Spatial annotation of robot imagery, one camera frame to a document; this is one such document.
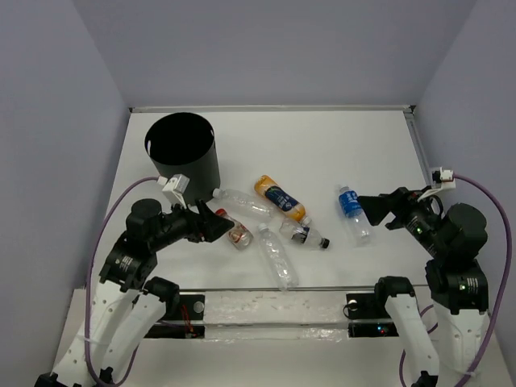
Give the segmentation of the clear bottle red cap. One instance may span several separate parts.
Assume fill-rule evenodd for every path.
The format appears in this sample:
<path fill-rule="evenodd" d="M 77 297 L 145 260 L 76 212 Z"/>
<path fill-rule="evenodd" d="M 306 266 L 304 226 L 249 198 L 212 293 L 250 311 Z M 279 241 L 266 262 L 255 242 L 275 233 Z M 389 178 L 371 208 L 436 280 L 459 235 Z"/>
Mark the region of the clear bottle red cap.
<path fill-rule="evenodd" d="M 216 210 L 215 213 L 234 223 L 234 226 L 227 232 L 227 238 L 233 246 L 239 251 L 247 249 L 253 241 L 253 234 L 240 221 L 232 218 L 223 208 Z"/>

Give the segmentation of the clear crinkled bottle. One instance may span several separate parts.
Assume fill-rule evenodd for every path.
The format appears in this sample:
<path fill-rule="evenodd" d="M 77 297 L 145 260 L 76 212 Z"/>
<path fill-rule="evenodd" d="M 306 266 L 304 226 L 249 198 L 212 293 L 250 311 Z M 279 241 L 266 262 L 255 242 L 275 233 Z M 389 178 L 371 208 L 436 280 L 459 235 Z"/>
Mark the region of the clear crinkled bottle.
<path fill-rule="evenodd" d="M 215 188 L 212 195 L 213 198 L 228 210 L 259 219 L 264 223 L 273 219 L 273 208 L 250 194 L 236 189 Z"/>

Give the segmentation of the clear bottle white cap front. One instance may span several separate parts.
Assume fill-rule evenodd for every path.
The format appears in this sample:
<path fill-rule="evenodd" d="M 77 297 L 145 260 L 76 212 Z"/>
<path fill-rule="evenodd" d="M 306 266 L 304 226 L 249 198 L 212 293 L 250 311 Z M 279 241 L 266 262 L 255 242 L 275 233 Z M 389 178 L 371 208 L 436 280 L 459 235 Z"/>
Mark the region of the clear bottle white cap front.
<path fill-rule="evenodd" d="M 277 288 L 281 291 L 297 288 L 299 285 L 298 275 L 282 242 L 264 223 L 261 223 L 257 230 L 260 250 L 269 266 Z"/>

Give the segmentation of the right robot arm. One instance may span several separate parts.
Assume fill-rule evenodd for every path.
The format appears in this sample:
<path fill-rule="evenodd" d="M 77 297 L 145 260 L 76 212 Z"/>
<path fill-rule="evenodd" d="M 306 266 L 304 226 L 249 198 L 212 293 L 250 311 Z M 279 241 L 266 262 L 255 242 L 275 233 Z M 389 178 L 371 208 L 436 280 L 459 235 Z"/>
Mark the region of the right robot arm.
<path fill-rule="evenodd" d="M 438 341 L 433 343 L 427 333 L 407 278 L 380 278 L 371 306 L 393 320 L 414 385 L 480 386 L 478 366 L 497 317 L 497 308 L 489 307 L 487 277 L 476 260 L 488 240 L 487 221 L 465 203 L 437 214 L 431 208 L 432 197 L 426 190 L 401 187 L 392 193 L 360 196 L 358 202 L 371 225 L 393 214 L 387 229 L 406 229 L 430 254 L 425 272 Z"/>

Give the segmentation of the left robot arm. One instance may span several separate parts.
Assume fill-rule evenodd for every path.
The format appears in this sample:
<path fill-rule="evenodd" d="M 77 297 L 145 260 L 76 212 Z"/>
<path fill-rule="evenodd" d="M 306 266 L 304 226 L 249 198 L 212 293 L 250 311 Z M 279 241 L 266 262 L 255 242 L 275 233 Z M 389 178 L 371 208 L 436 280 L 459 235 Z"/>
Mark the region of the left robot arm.
<path fill-rule="evenodd" d="M 88 314 L 69 349 L 38 386 L 118 386 L 128 376 L 135 351 L 162 318 L 175 315 L 177 284 L 151 275 L 157 253 L 186 239 L 214 242 L 234 223 L 212 212 L 204 202 L 198 211 L 176 205 L 168 214 L 155 199 L 134 203 L 120 235 L 99 273 Z"/>

